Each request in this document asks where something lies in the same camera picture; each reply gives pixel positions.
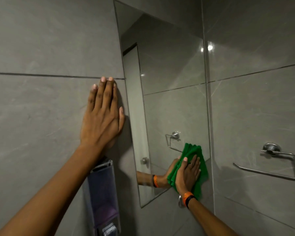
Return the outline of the frameless wall mirror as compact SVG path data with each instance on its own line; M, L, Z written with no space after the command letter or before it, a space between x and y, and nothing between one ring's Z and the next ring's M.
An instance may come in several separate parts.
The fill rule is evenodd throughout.
M170 186L185 143L210 159L204 42L189 31L114 1L140 204Z

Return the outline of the person's left hand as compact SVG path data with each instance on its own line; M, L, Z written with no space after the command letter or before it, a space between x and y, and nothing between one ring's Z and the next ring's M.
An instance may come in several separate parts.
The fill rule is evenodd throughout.
M97 149L111 148L118 132L118 88L114 80L110 109L102 109L103 82L108 79L101 77L96 95L95 106L92 112L85 111L80 132L80 145Z

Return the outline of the person's left forearm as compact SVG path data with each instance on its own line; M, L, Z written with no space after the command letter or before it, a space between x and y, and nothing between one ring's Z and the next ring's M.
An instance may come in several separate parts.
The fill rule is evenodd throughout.
M0 236L53 236L105 145L81 144L63 167L0 229Z

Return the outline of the green cleaning cloth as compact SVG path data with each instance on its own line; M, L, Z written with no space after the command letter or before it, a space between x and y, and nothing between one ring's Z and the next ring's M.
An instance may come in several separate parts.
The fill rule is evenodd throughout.
M197 200L200 200L202 198L201 187L209 179L208 170L205 164L204 156L202 154L201 146L185 143L184 149L182 151L182 154L179 160L174 164L173 169L170 171L170 173L167 176L167 182L169 183L170 186L174 188L174 190L176 190L176 192L178 192L175 186L177 171L180 168L181 162L184 157L187 157L188 163L191 163L191 160L194 157L194 155L197 155L197 157L200 158L199 169L201 170L201 172L191 192L193 193L193 195L196 197Z

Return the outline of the clear wall soap dispenser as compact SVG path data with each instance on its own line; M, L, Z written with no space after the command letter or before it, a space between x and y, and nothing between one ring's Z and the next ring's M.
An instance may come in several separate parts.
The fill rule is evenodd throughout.
M88 225L92 236L120 236L120 215L113 161L104 157L83 185Z

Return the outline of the person's right forearm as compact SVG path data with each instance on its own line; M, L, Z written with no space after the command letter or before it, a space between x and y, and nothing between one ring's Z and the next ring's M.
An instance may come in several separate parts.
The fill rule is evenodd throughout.
M239 236L223 221L212 214L203 204L197 201L197 199L191 198L188 201L188 209L207 236Z

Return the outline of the person's right hand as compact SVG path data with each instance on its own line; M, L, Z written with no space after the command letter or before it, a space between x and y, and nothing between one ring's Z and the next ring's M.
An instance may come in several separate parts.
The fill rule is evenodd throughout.
M194 155L191 162L188 162L184 173L179 173L178 169L175 185L180 196L183 196L186 192L191 192L200 173L200 158L197 155Z

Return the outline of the orange and black wristband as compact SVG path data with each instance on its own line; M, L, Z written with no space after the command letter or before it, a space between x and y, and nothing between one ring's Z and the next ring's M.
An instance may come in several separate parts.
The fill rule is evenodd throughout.
M193 195L193 193L191 192L186 192L183 196L179 196L179 199L178 199L178 206L180 208L188 208L189 209L189 201L191 199L196 199L196 197Z

